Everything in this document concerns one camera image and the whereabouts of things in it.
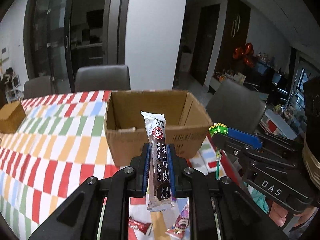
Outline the green lollipop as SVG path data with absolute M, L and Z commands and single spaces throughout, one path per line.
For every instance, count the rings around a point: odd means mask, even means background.
M 212 126 L 210 126 L 209 128 L 209 133 L 210 136 L 213 137 L 214 135 L 221 133 L 221 134 L 228 134 L 228 127 L 224 124 L 221 123 L 215 123 Z M 216 175 L 215 175 L 215 179 L 218 180 L 219 179 L 219 173 L 220 173 L 220 161 L 221 161 L 221 157 L 222 157 L 222 151 L 219 148 L 216 148 L 215 150 L 216 152 Z

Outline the long haw roll snack stick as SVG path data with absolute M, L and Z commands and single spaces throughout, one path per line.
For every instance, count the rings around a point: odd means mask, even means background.
M 150 169 L 147 210 L 162 212 L 172 207 L 170 188 L 169 157 L 165 137 L 164 114 L 141 111 L 150 145 Z

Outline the grey chair right side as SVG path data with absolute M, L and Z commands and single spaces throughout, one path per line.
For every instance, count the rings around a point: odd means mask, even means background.
M 266 111 L 259 94 L 227 79 L 221 83 L 206 106 L 213 123 L 253 133 Z

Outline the grey chair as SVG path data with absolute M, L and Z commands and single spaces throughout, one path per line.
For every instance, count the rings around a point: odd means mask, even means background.
M 24 84 L 23 98 L 32 99 L 53 94 L 50 76 L 36 77 Z
M 81 67 L 76 73 L 75 92 L 130 89 L 127 65 Z
M 259 94 L 227 79 L 221 83 L 206 106 L 213 123 L 253 133 L 266 111 Z

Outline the red white candy packet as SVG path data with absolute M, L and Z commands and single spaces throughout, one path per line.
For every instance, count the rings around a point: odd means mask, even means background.
M 180 215 L 176 218 L 174 224 L 166 230 L 166 234 L 175 239 L 183 239 L 185 230 L 189 226 L 189 202 L 186 202 Z

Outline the colourful checked tablecloth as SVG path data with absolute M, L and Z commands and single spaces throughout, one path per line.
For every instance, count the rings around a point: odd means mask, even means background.
M 143 112 L 163 114 L 167 142 L 204 174 L 227 174 L 205 133 L 211 120 L 188 91 L 99 90 L 21 102 L 23 121 L 1 135 L 1 215 L 19 239 L 88 177 L 113 176 L 148 142 Z

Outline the brown cardboard box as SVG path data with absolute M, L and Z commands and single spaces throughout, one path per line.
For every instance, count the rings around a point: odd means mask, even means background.
M 105 136 L 117 166 L 139 156 L 149 137 L 173 144 L 185 159 L 195 156 L 213 122 L 187 90 L 112 91 L 105 113 Z

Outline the red foil balloon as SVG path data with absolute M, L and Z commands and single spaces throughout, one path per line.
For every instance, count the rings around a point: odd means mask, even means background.
M 235 48 L 233 53 L 233 59 L 238 60 L 241 59 L 244 63 L 253 68 L 254 67 L 254 60 L 253 60 L 253 44 L 251 42 L 247 43 L 244 47 Z

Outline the woven yellow basket box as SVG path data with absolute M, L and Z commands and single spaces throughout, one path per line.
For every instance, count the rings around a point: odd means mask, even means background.
M 15 133 L 25 119 L 26 114 L 19 101 L 7 103 L 0 111 L 0 132 Z

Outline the grey chair far middle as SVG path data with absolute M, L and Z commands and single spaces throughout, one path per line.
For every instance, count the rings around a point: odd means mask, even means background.
M 127 65 L 81 67 L 76 73 L 75 92 L 130 89 Z

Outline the grey chair far left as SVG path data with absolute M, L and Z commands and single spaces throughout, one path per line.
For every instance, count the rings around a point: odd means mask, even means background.
M 23 98 L 32 99 L 53 94 L 50 76 L 36 77 L 24 84 Z

